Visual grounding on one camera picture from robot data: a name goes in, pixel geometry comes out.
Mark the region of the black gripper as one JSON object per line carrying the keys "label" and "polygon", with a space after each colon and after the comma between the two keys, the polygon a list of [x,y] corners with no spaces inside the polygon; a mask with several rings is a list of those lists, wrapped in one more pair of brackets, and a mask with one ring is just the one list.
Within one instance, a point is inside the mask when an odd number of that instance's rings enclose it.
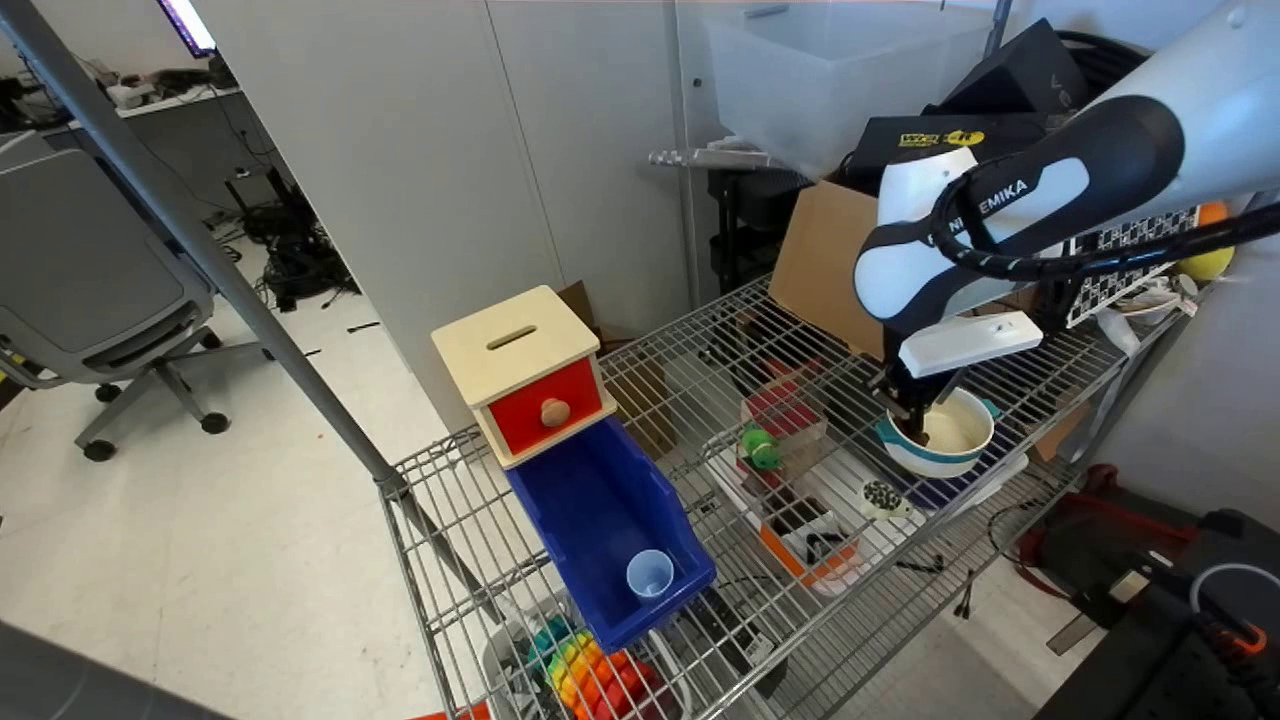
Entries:
{"label": "black gripper", "polygon": [[916,441],[916,446],[928,446],[928,407],[934,400],[943,400],[957,384],[957,371],[934,371],[934,378],[911,378],[898,361],[893,361],[882,370],[882,400],[893,403],[893,421],[894,428]]}

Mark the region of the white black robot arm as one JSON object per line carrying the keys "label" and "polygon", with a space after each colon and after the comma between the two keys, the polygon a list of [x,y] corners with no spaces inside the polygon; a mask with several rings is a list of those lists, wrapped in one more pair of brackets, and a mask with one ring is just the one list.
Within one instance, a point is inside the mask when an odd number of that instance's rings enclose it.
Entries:
{"label": "white black robot arm", "polygon": [[922,428],[949,371],[906,371],[905,345],[1021,282],[1136,274],[1265,239],[1280,205],[1128,247],[1055,256],[1105,223],[1280,187],[1280,0],[1220,0],[1179,42],[1088,99],[1055,131],[976,160],[906,222],[867,233],[850,293],[889,339],[889,407]]}

